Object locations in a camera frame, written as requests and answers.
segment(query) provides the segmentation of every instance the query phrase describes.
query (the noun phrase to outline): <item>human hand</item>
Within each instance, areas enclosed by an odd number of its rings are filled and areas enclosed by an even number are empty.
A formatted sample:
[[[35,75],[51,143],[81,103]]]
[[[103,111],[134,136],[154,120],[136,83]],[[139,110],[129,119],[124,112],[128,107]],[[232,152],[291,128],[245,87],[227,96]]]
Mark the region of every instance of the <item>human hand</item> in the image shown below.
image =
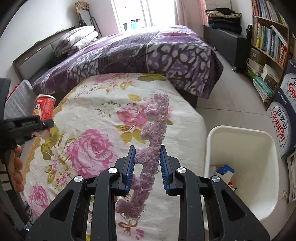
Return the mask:
[[[15,191],[22,192],[24,185],[22,184],[22,174],[19,170],[22,169],[22,160],[17,157],[22,151],[22,148],[18,145],[15,150],[11,151],[8,173],[11,178],[11,182]]]

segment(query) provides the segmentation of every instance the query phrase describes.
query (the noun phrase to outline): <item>gray plaid cloth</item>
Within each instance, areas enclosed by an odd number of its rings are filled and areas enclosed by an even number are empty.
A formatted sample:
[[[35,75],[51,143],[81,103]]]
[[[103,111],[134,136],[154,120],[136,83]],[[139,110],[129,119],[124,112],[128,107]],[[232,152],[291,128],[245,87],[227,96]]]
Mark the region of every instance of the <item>gray plaid cloth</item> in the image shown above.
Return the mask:
[[[5,103],[4,120],[32,115],[35,98],[30,82],[22,81]]]

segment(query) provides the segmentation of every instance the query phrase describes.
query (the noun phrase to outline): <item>pink fuzzy hair clip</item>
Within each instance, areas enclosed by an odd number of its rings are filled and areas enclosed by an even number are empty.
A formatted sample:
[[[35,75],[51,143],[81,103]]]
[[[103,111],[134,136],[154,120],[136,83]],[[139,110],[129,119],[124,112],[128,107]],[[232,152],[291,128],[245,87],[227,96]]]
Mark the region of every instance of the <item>pink fuzzy hair clip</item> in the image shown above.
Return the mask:
[[[139,149],[135,155],[135,163],[142,164],[143,169],[139,177],[133,176],[131,189],[134,190],[129,201],[119,198],[115,211],[123,213],[129,218],[138,218],[144,210],[147,200],[158,173],[160,148],[165,138],[167,128],[169,97],[167,93],[155,93],[156,103],[149,104],[146,108],[146,117],[153,119],[154,123],[145,123],[142,128],[142,140],[149,140],[149,147]]]

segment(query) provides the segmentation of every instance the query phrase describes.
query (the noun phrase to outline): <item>white trash can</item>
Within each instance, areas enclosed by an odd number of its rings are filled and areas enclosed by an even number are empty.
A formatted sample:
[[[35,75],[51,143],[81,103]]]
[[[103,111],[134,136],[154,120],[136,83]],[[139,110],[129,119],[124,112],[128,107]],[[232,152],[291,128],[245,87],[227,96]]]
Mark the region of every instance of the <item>white trash can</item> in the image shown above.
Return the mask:
[[[257,219],[267,218],[279,194],[279,165],[272,137],[264,131],[232,126],[213,128],[207,137],[204,176],[209,178],[210,166],[223,165],[235,170],[231,180],[236,195]]]

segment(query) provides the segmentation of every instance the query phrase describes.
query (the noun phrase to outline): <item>bed headboard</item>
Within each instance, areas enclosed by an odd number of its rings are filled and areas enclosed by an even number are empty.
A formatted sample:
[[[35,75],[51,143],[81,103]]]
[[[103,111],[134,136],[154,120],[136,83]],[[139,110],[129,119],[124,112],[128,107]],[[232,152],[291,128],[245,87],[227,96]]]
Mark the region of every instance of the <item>bed headboard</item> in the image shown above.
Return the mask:
[[[33,83],[47,71],[47,64],[54,58],[53,49],[61,36],[75,27],[61,30],[46,39],[36,42],[31,48],[22,53],[13,62],[12,66],[20,79]]]

